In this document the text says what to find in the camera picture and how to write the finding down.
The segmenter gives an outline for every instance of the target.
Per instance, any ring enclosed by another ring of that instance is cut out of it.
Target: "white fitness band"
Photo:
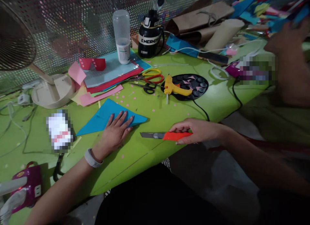
[[[103,161],[101,163],[98,163],[97,161],[95,161],[95,159],[93,158],[93,156],[90,153],[90,148],[86,150],[85,154],[84,154],[84,158],[87,161],[87,163],[93,167],[93,168],[99,168]]]

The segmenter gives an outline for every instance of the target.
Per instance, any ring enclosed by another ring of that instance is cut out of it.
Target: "perforated metal panel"
[[[35,64],[48,74],[62,73],[79,57],[98,57],[116,50],[112,14],[126,9],[131,36],[138,33],[153,0],[4,0],[33,33]],[[197,0],[166,0],[159,12],[166,22]],[[38,78],[30,69],[0,72],[0,94]]]

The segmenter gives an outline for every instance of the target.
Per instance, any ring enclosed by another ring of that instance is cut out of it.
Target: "floor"
[[[235,112],[222,121],[236,131],[263,140],[257,128]],[[258,188],[227,151],[208,151],[217,141],[192,144],[169,157],[172,173],[199,196],[215,205],[234,224],[253,224],[259,214]],[[293,164],[297,171],[305,163]],[[308,173],[300,171],[305,177]],[[69,213],[66,224],[93,225],[104,196],[98,195]]]

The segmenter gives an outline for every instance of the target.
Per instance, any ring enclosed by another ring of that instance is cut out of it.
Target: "fan base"
[[[66,105],[75,92],[75,84],[64,74],[52,75],[55,85],[41,82],[32,91],[32,101],[46,109],[56,109]]]

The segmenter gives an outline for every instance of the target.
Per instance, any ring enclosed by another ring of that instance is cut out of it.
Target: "paper roll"
[[[239,19],[225,20],[206,44],[204,50],[210,51],[224,48],[243,26],[244,22]]]

